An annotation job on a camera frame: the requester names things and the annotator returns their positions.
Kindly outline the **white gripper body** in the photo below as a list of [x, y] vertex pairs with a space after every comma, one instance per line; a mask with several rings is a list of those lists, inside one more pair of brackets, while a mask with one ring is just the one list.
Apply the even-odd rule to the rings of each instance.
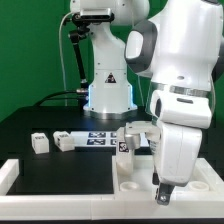
[[173, 186], [186, 186], [192, 175], [202, 141], [198, 128], [157, 121], [159, 142], [151, 142], [154, 166], [159, 181]]

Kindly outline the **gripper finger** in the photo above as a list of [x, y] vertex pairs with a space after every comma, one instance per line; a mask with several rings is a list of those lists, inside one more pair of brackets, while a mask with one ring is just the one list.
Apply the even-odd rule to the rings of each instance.
[[157, 190], [155, 200], [159, 205], [167, 206], [170, 202], [171, 194], [174, 190], [174, 185], [160, 183]]

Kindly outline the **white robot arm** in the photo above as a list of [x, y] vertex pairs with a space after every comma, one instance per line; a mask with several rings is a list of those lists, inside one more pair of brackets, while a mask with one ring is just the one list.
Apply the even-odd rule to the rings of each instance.
[[166, 205], [173, 189], [189, 182], [211, 123], [208, 95], [222, 45], [223, 7], [218, 0], [168, 0], [150, 16], [148, 0], [71, 0], [70, 10], [79, 35], [89, 35], [93, 44], [88, 115], [118, 118], [134, 109], [126, 70], [151, 81], [151, 122], [129, 123], [122, 133], [130, 151], [147, 137], [156, 200]]

